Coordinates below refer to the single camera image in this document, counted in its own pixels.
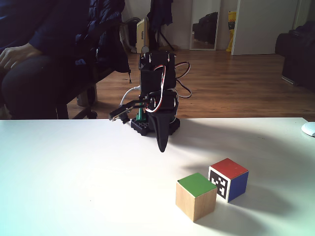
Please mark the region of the person's hand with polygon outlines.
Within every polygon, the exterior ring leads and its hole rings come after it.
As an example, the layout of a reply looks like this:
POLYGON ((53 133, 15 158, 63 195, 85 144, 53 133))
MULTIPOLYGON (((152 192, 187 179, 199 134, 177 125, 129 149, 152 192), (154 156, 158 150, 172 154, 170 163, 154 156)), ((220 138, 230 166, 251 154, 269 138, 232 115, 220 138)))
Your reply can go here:
POLYGON ((23 61, 41 54, 42 52, 30 43, 23 46, 6 48, 0 55, 0 67, 5 70, 10 70, 23 61))

